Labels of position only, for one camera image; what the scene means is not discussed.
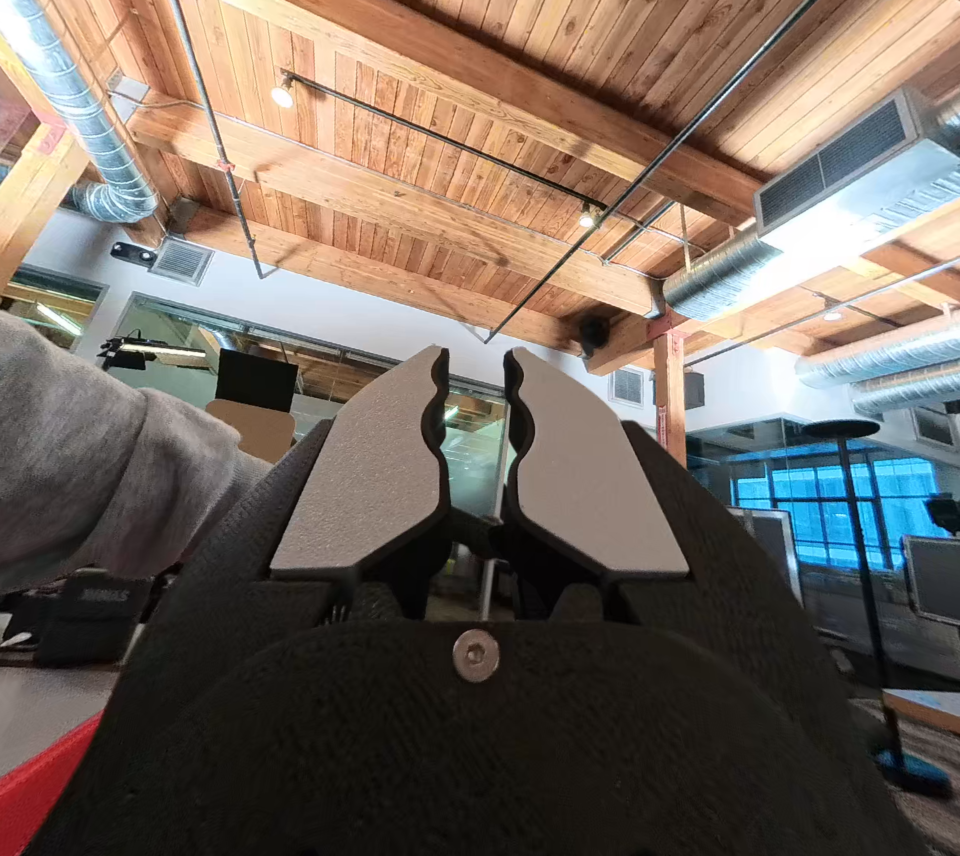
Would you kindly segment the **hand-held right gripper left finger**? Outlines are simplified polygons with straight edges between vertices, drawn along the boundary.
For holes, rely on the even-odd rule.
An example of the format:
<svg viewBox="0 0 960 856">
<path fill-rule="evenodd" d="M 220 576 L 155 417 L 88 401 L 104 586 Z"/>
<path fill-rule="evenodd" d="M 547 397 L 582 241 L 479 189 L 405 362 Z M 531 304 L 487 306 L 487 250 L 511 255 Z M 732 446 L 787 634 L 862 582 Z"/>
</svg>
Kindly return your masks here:
<svg viewBox="0 0 960 856">
<path fill-rule="evenodd" d="M 450 353 L 427 346 L 332 420 L 270 561 L 282 580 L 354 581 L 450 512 Z"/>
</svg>

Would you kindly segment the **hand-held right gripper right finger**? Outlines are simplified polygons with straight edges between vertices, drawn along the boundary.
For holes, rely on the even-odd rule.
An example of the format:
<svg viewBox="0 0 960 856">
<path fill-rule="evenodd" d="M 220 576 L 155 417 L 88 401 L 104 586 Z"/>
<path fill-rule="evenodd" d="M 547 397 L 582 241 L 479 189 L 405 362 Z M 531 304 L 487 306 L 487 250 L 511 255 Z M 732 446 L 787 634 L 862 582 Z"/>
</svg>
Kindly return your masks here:
<svg viewBox="0 0 960 856">
<path fill-rule="evenodd" d="M 617 414 L 524 348 L 505 354 L 510 521 L 602 580 L 683 579 L 690 565 Z"/>
</svg>

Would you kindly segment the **red storage bin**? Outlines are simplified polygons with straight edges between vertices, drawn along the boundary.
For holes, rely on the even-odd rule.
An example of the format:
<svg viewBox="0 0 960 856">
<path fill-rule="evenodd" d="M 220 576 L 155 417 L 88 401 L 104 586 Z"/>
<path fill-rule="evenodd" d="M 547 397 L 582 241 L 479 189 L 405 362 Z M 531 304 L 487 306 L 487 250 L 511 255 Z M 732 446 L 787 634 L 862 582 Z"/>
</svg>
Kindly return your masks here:
<svg viewBox="0 0 960 856">
<path fill-rule="evenodd" d="M 1 854 L 20 855 L 76 772 L 102 720 L 90 717 L 1 778 Z"/>
</svg>

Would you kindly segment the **person's left forearm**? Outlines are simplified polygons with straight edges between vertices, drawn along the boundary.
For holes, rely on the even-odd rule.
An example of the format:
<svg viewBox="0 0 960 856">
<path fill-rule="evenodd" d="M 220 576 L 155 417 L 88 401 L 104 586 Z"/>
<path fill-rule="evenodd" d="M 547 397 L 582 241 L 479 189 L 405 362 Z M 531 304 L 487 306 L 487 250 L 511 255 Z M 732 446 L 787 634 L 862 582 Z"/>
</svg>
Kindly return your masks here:
<svg viewBox="0 0 960 856">
<path fill-rule="evenodd" d="M 1 589 L 85 568 L 161 574 L 272 466 L 174 396 L 139 390 L 1 315 Z"/>
</svg>

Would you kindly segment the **wooden sign board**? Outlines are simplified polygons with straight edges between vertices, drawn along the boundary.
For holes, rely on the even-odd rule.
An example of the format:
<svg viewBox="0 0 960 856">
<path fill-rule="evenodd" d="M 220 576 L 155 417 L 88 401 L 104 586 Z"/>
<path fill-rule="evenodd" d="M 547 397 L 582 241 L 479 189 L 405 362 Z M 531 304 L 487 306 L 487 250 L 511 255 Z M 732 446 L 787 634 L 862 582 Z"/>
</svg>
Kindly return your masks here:
<svg viewBox="0 0 960 856">
<path fill-rule="evenodd" d="M 289 412 L 215 398 L 205 407 L 210 416 L 232 427 L 239 448 L 274 465 L 296 444 L 296 421 Z"/>
</svg>

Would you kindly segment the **black square panel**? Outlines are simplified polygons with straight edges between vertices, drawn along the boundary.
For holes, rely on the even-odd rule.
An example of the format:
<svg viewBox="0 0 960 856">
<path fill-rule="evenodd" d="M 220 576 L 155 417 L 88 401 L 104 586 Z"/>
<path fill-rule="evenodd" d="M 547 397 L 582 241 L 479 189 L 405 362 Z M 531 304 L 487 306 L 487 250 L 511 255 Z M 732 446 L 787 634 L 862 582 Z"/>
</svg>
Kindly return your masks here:
<svg viewBox="0 0 960 856">
<path fill-rule="evenodd" d="M 292 363 L 221 348 L 214 398 L 289 413 L 298 377 Z"/>
</svg>

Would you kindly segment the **black light stand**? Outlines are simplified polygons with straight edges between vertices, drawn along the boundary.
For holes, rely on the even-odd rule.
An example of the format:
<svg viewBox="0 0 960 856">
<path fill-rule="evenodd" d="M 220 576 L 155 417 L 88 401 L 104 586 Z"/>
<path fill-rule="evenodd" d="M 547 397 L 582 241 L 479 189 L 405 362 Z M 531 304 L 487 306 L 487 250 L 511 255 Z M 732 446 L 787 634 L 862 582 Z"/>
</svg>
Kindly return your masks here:
<svg viewBox="0 0 960 856">
<path fill-rule="evenodd" d="M 205 370 L 209 367 L 202 349 L 145 338 L 140 329 L 108 339 L 101 345 L 97 359 L 102 370 L 144 371 L 151 363 L 181 369 Z"/>
</svg>

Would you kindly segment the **metal ceiling rod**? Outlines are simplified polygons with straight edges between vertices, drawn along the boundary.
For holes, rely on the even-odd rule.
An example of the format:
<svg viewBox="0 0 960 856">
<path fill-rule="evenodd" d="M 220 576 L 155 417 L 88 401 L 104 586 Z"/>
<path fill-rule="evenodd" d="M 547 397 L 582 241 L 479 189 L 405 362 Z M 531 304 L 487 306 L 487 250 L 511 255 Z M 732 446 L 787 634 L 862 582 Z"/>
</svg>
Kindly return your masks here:
<svg viewBox="0 0 960 856">
<path fill-rule="evenodd" d="M 958 254 L 892 244 L 704 326 L 686 351 L 781 348 L 812 355 L 958 306 Z"/>
<path fill-rule="evenodd" d="M 234 164 L 231 161 L 226 145 L 224 143 L 222 132 L 218 123 L 217 115 L 214 110 L 214 106 L 210 100 L 210 93 L 207 87 L 207 82 L 204 78 L 203 71 L 201 69 L 200 63 L 198 62 L 198 57 L 196 49 L 194 46 L 193 38 L 190 34 L 188 24 L 186 22 L 186 14 L 182 5 L 181 0 L 168 0 L 170 8 L 172 10 L 172 16 L 174 18 L 174 23 L 176 24 L 176 31 L 179 37 L 180 44 L 183 48 L 184 55 L 187 59 L 191 76 L 193 77 L 195 86 L 198 91 L 199 104 L 201 110 L 206 118 L 206 122 L 210 131 L 210 135 L 213 140 L 214 149 L 216 153 L 216 165 L 217 168 L 221 171 L 231 203 L 233 205 L 233 211 L 236 218 L 239 221 L 241 226 L 242 234 L 246 242 L 246 248 L 248 250 L 248 255 L 253 262 L 254 270 L 257 277 L 260 280 L 263 280 L 269 275 L 269 272 L 263 269 L 261 261 L 258 256 L 258 249 L 256 238 L 251 231 L 249 221 L 247 219 L 246 213 L 243 208 L 243 202 L 241 199 L 241 193 L 234 177 Z"/>
<path fill-rule="evenodd" d="M 756 66 L 774 47 L 788 34 L 800 20 L 816 5 L 820 0 L 801 0 L 798 5 L 789 12 L 786 18 L 777 25 L 774 31 L 762 42 L 749 58 L 747 58 L 722 86 L 720 86 L 701 107 L 701 109 L 687 122 L 677 135 L 672 137 L 666 147 L 659 151 L 654 159 L 644 165 L 638 176 L 634 178 L 629 185 L 617 196 L 610 204 L 605 206 L 599 215 L 591 218 L 588 226 L 584 226 L 582 234 L 557 260 L 557 262 L 528 289 L 523 298 L 513 306 L 507 315 L 492 327 L 488 334 L 482 338 L 482 344 L 487 346 L 496 336 L 498 336 L 509 322 L 526 308 L 527 304 L 536 296 L 543 287 L 550 282 L 570 262 L 572 257 L 577 254 L 585 244 L 594 237 L 611 218 L 621 215 L 622 207 L 630 200 L 630 197 L 638 191 L 650 178 L 666 165 L 666 161 L 678 152 L 680 147 L 686 143 L 690 137 L 699 130 L 704 122 L 709 119 L 716 110 L 737 90 L 738 86 L 750 75 Z"/>
</svg>

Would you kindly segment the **black light track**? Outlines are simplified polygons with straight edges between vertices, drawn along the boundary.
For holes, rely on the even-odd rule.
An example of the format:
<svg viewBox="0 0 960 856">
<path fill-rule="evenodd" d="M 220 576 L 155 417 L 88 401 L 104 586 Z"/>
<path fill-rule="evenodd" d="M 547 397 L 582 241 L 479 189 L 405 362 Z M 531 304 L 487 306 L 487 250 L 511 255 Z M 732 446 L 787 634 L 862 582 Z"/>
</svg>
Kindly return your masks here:
<svg viewBox="0 0 960 856">
<path fill-rule="evenodd" d="M 606 205 L 604 204 L 604 202 L 602 202 L 602 201 L 600 201 L 600 200 L 596 200 L 596 199 L 594 199 L 594 198 L 592 198 L 592 197 L 589 197 L 588 195 L 586 195 L 586 194 L 584 194 L 584 193 L 581 193 L 581 192 L 579 192 L 579 191 L 577 191 L 577 190 L 575 190 L 575 189 L 573 189 L 573 188 L 567 187 L 567 186 L 565 186 L 564 184 L 561 184 L 561 183 L 559 183 L 559 182 L 557 182 L 557 181 L 555 181 L 555 180 L 546 178 L 546 177 L 543 176 L 543 175 L 540 175 L 540 174 L 538 174 L 538 173 L 535 173 L 535 172 L 533 172 L 533 171 L 530 171 L 530 170 L 527 170 L 527 169 L 525 169 L 525 168 L 523 168 L 523 167 L 520 167 L 519 165 L 517 165 L 517 164 L 515 164 L 515 163 L 513 163 L 513 162 L 509 162 L 509 161 L 507 161 L 507 160 L 505 160 L 505 159 L 503 159 L 503 158 L 497 157 L 497 156 L 492 155 L 492 154 L 489 154 L 489 153 L 487 153 L 487 152 L 485 152 L 485 151 L 483 151 L 483 150 L 481 150 L 481 149 L 475 148 L 474 146 L 472 146 L 472 145 L 470 145 L 470 144 L 468 144 L 468 143 L 464 143 L 464 142 L 462 142 L 462 141 L 460 141 L 460 140 L 456 140 L 456 139 L 454 139 L 454 138 L 452 138 L 452 137 L 450 137 L 450 136 L 448 136 L 448 135 L 442 134 L 442 133 L 440 133 L 440 132 L 438 132 L 438 131 L 436 131 L 436 130 L 431 130 L 430 128 L 428 128 L 428 127 L 426 127 L 426 126 L 423 126 L 423 125 L 421 125 L 421 124 L 419 124 L 419 123 L 415 123 L 415 122 L 413 122 L 413 121 L 411 121 L 411 120 L 407 120 L 407 119 L 405 119 L 405 118 L 403 118 L 403 117 L 401 117 L 401 116 L 398 116 L 398 115 L 396 115 L 396 114 L 394 114 L 394 113 L 392 113 L 392 112 L 390 112 L 390 111 L 387 111 L 387 110 L 382 109 L 382 108 L 380 108 L 380 107 L 378 107 L 378 106 L 375 106 L 375 105 L 373 105 L 373 104 L 370 104 L 370 103 L 368 103 L 368 102 L 365 102 L 365 101 L 363 101 L 363 100 L 360 100 L 360 99 L 358 99 L 358 98 L 356 98 L 356 97 L 354 97 L 354 96 L 346 95 L 346 94 L 344 94 L 344 93 L 342 93 L 342 92 L 340 92 L 340 91 L 338 91 L 338 90 L 336 90 L 336 89 L 334 89 L 334 88 L 332 88 L 332 87 L 329 87 L 329 86 L 327 86 L 327 85 L 325 85 L 325 84 L 323 84 L 323 83 L 320 83 L 320 82 L 317 82 L 317 81 L 315 81 L 315 80 L 306 78 L 305 76 L 303 76 L 303 75 L 301 75 L 301 74 L 299 74 L 299 73 L 297 73 L 297 72 L 295 72 L 295 71 L 293 71 L 293 70 L 291 70 L 291 69 L 282 68 L 282 69 L 280 70 L 280 73 L 282 74 L 282 77 L 283 77 L 283 79 L 284 79 L 284 83 L 285 83 L 285 84 L 294 83 L 294 82 L 295 82 L 295 83 L 297 83 L 297 84 L 299 84 L 299 85 L 302 85 L 302 86 L 305 86 L 305 87 L 309 88 L 310 90 L 312 90 L 312 91 L 314 91 L 314 92 L 316 92 L 316 93 L 318 93 L 318 94 L 332 97 L 332 98 L 334 98 L 334 99 L 336 99 L 336 100 L 338 100 L 338 101 L 340 101 L 340 102 L 342 102 L 342 103 L 345 103 L 345 104 L 347 104 L 347 105 L 350 105 L 350 106 L 352 106 L 352 107 L 354 107 L 354 108 L 366 110 L 368 113 L 370 113 L 370 114 L 372 114 L 372 115 L 374 115 L 374 116 L 376 116 L 376 117 L 379 117 L 379 118 L 381 118 L 381 119 L 383 119 L 383 120 L 387 120 L 387 121 L 391 122 L 392 124 L 400 125 L 400 126 L 402 126 L 403 128 L 406 128 L 406 129 L 408 129 L 408 130 L 411 130 L 411 131 L 413 131 L 413 132 L 415 132 L 415 133 L 417 133 L 417 134 L 420 134 L 420 135 L 422 135 L 422 136 L 424 136 L 424 137 L 435 139 L 435 140 L 437 140 L 439 143 L 442 143 L 442 144 L 444 144 L 444 145 L 446 145 L 446 146 L 449 146 L 449 147 L 451 147 L 451 148 L 454 148 L 454 149 L 456 149 L 456 150 L 458 150 L 458 151 L 460 151 L 460 152 L 462 152 L 462 153 L 468 153 L 468 154 L 474 155 L 474 156 L 476 156 L 477 158 L 479 158 L 479 159 L 481 159 L 481 160 L 483 160 L 483 161 L 485 161 L 485 162 L 491 163 L 491 164 L 493 164 L 494 166 L 497 166 L 497 167 L 499 167 L 499 168 L 502 168 L 502 169 L 504 169 L 504 170 L 506 170 L 506 171 L 508 171 L 508 172 L 510 172 L 510 173 L 513 173 L 513 174 L 518 175 L 518 176 L 521 176 L 521 177 L 523 177 L 523 178 L 527 178 L 527 179 L 529 179 L 529 180 L 532 180 L 532 181 L 534 181 L 534 183 L 536 183 L 536 184 L 538 184 L 538 185 L 540 185 L 540 186 L 542 186 L 542 187 L 546 187 L 546 188 L 548 188 L 549 190 L 557 191 L 557 192 L 560 192 L 560 193 L 563 194 L 563 195 L 569 196 L 569 197 L 571 197 L 571 198 L 573 198 L 573 199 L 575 199 L 575 200 L 577 200 L 577 201 L 579 201 L 579 202 L 582 202 L 583 204 L 585 204 L 585 205 L 588 206 L 588 207 L 592 207 L 592 208 L 594 208 L 594 209 L 599 208 L 601 211 L 606 210 Z"/>
</svg>

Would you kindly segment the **wooden edged table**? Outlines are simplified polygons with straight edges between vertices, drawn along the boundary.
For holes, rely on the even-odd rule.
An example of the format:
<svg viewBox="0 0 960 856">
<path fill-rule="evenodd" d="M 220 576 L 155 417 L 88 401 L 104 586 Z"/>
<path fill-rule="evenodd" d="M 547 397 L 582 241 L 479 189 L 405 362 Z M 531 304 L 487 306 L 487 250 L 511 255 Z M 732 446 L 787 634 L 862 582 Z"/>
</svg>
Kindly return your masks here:
<svg viewBox="0 0 960 856">
<path fill-rule="evenodd" d="M 882 701 L 900 717 L 959 736 L 959 692 L 884 689 Z"/>
</svg>

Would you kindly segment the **large metal vent grille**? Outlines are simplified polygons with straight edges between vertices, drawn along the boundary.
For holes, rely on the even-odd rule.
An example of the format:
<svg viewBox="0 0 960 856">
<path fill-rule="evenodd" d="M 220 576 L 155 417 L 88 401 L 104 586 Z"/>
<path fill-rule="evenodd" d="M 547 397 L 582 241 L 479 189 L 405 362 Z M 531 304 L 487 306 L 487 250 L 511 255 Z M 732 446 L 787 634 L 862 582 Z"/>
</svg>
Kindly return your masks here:
<svg viewBox="0 0 960 856">
<path fill-rule="evenodd" d="M 901 87 L 762 186 L 755 226 L 790 257 L 860 255 L 958 196 L 958 96 Z"/>
</svg>

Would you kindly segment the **blue stand weight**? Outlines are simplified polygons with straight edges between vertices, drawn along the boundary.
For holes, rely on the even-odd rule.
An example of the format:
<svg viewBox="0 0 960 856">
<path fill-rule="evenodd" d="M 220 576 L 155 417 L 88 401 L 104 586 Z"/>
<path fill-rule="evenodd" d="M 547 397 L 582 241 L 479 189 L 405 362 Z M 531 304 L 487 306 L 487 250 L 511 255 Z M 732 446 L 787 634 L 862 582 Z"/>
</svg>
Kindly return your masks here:
<svg viewBox="0 0 960 856">
<path fill-rule="evenodd" d="M 954 795 L 949 774 L 916 755 L 882 751 L 873 757 L 882 778 L 907 793 L 935 800 Z"/>
</svg>

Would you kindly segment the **black wall speaker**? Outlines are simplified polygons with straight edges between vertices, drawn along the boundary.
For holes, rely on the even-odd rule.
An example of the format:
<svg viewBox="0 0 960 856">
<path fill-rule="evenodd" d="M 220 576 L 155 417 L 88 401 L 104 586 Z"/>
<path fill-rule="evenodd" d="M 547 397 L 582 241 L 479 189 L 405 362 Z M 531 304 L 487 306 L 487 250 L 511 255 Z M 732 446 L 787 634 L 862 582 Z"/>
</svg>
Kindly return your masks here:
<svg viewBox="0 0 960 856">
<path fill-rule="evenodd" d="M 683 397 L 683 406 L 687 411 L 700 409 L 706 406 L 706 390 L 705 387 L 705 376 L 702 372 L 687 369 L 683 372 L 682 375 L 682 397 Z M 657 375 L 655 372 L 651 374 L 651 394 L 653 397 L 654 405 L 659 408 L 666 407 L 666 401 L 668 398 L 673 398 L 674 395 L 671 395 L 672 391 L 669 393 L 662 394 L 659 387 Z"/>
</svg>

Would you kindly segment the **silver air duct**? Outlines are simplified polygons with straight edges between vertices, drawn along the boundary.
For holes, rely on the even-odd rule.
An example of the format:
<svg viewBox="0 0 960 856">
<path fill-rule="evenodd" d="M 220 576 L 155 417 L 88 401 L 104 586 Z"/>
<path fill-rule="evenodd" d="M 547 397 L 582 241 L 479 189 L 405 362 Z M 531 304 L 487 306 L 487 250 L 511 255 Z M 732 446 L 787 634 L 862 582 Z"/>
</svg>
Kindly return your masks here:
<svg viewBox="0 0 960 856">
<path fill-rule="evenodd" d="M 669 309 L 693 321 L 709 322 L 771 298 L 870 251 L 860 255 L 790 257 L 765 246 L 758 238 L 756 226 L 754 219 L 749 229 L 668 277 L 662 294 Z"/>
<path fill-rule="evenodd" d="M 942 316 L 801 357 L 795 364 L 795 373 L 800 383 L 823 390 L 958 359 L 958 320 Z"/>
<path fill-rule="evenodd" d="M 959 362 L 944 362 L 853 383 L 848 396 L 853 409 L 866 417 L 958 402 Z"/>
<path fill-rule="evenodd" d="M 131 225 L 157 214 L 160 198 L 38 0 L 1 0 L 1 32 L 29 78 L 81 143 L 101 182 L 81 180 L 68 208 L 103 223 Z"/>
</svg>

